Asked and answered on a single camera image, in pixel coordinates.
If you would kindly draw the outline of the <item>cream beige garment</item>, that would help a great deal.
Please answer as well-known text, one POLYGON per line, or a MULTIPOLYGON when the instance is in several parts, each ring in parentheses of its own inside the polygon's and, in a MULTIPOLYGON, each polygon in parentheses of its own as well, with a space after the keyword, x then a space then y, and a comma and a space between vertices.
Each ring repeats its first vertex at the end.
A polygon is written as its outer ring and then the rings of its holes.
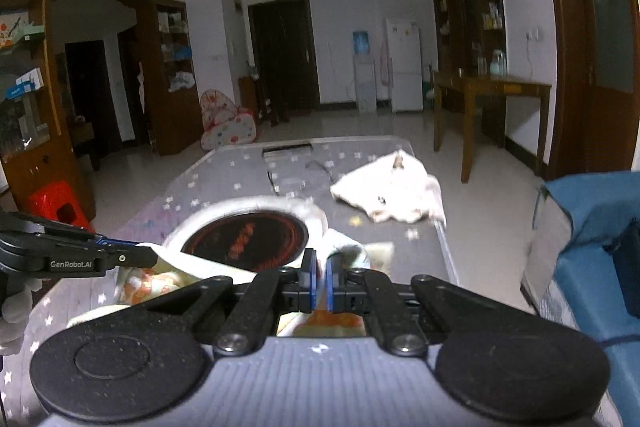
POLYGON ((422 162, 404 150, 382 156, 344 174, 330 187, 332 197, 362 210, 374 223, 422 219, 447 225, 442 188, 422 162))

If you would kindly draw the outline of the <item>brown wooden side table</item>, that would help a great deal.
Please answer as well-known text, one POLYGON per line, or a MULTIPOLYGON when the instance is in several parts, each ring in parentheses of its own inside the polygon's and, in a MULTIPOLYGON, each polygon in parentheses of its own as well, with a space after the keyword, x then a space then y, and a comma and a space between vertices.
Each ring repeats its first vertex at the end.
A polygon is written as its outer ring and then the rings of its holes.
POLYGON ((434 83, 434 151, 438 152, 442 146, 442 92, 452 91, 462 95, 463 111, 463 150, 461 166, 461 182, 468 183, 474 161, 475 145, 475 116, 480 108, 482 119, 480 130, 503 148, 506 143, 506 99, 507 98, 536 98, 539 101, 539 128, 537 153, 534 164, 536 176, 544 176, 544 150, 549 119, 550 84, 523 81, 514 76, 506 79, 491 79, 489 77, 466 77, 433 72, 434 83))

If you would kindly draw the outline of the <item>dark wooden display cabinet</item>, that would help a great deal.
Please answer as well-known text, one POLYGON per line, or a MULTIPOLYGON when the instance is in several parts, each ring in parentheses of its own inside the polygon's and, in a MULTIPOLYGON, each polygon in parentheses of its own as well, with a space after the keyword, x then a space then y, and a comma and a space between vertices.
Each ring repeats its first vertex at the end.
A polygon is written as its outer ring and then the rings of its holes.
MULTIPOLYGON (((41 187, 64 180, 74 190, 86 218, 96 215, 96 200, 88 179, 74 155, 70 126, 63 115, 62 88, 53 53, 52 8, 54 0, 1 0, 1 9, 27 11, 27 17, 43 28, 40 37, 26 42, 28 56, 41 68, 43 87, 24 93, 11 102, 38 110, 46 129, 29 145, 2 160, 4 174, 17 208, 27 210, 29 197, 41 187)), ((194 87, 169 91, 169 77, 160 52, 160 26, 156 0, 114 0, 136 11, 138 50, 151 133, 158 153, 172 155, 198 142, 203 132, 198 92, 194 87)))

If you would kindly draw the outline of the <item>colourful patterned child shirt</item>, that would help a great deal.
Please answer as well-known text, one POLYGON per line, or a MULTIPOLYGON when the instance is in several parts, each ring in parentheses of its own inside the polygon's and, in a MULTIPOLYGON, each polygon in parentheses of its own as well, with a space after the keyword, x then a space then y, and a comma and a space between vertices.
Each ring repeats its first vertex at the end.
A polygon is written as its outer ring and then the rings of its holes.
MULTIPOLYGON (((317 253, 320 274, 326 274, 326 262, 334 254, 341 254, 349 268, 375 269, 388 274, 390 273, 390 262, 395 252, 395 247, 390 242, 362 245, 355 239, 331 229, 329 225, 320 242, 312 249, 317 253)), ((163 250, 162 246, 157 254, 157 264, 151 269, 122 270, 116 283, 116 303, 114 305, 109 305, 105 309, 81 313, 70 319, 67 325, 72 327, 109 313, 122 311, 128 306, 144 303, 196 281, 205 280, 182 272, 167 263, 163 259, 163 250)), ((254 279, 256 273, 250 280, 237 281, 233 277, 232 279, 235 283, 249 282, 254 279)))

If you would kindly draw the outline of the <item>brown wooden door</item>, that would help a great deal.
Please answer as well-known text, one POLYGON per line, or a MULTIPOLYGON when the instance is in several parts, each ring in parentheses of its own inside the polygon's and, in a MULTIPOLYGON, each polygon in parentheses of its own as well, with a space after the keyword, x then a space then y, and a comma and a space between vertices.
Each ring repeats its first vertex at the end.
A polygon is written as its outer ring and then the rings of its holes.
POLYGON ((553 0, 551 179, 628 170, 639 131, 638 0, 553 0))

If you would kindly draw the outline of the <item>water dispenser with blue bottle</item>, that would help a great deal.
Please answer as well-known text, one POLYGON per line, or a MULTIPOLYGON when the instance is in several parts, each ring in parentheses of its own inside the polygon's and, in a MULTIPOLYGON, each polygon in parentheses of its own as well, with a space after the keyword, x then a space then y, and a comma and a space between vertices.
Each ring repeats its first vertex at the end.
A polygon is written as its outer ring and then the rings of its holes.
POLYGON ((354 46, 354 79, 358 112, 374 113, 376 111, 375 67, 367 31, 354 31, 352 45, 354 46))

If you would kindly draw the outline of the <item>blue cloth covered chair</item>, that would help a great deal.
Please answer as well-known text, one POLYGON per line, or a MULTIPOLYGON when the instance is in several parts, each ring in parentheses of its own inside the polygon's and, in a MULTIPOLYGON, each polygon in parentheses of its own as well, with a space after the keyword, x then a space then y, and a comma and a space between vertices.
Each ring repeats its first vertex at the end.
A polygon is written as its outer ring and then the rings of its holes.
POLYGON ((608 356, 596 420, 639 422, 639 175, 584 173, 544 184, 521 291, 539 315, 578 329, 608 356))

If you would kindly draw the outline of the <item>white refrigerator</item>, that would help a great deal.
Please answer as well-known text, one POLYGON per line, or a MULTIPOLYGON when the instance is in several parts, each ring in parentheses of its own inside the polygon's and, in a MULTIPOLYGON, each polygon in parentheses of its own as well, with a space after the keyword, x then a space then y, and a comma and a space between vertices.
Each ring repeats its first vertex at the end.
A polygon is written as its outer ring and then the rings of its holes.
POLYGON ((418 23, 399 18, 388 18, 385 23, 392 112, 421 112, 423 69, 418 23))

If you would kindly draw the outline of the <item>round black induction cooker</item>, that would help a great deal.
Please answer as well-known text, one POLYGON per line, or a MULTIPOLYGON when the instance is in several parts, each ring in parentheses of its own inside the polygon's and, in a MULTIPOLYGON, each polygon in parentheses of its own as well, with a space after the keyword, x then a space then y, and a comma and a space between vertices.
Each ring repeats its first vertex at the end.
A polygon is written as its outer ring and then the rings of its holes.
POLYGON ((304 250, 328 229, 312 202, 279 196, 224 200, 186 218, 163 243, 163 259, 200 279, 229 275, 250 280, 267 269, 297 268, 304 250))

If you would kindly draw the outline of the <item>dark wooden bookshelf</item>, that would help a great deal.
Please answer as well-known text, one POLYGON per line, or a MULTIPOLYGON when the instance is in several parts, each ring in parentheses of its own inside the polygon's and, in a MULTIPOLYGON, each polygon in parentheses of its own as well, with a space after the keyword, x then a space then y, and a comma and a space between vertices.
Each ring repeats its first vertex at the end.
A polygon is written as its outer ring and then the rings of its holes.
POLYGON ((477 76, 506 52, 503 0, 433 0, 438 70, 477 76))

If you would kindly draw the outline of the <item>pink dotted kids sofa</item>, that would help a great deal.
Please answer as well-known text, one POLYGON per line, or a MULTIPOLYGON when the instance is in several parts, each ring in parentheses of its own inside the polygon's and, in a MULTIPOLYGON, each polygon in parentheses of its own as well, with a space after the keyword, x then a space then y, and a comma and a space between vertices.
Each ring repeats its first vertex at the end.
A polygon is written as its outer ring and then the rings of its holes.
POLYGON ((218 90, 207 90, 201 96, 204 133, 203 150, 217 150, 228 145, 253 143, 257 138, 254 116, 244 107, 236 106, 218 90))

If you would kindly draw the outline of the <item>red plastic stool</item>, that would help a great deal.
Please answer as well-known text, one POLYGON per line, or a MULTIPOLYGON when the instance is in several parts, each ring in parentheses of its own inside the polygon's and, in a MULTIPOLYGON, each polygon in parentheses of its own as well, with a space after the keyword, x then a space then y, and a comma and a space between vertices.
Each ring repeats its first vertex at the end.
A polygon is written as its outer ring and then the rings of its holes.
POLYGON ((44 219, 94 231, 72 187, 64 180, 48 183, 30 195, 27 199, 27 211, 44 219))

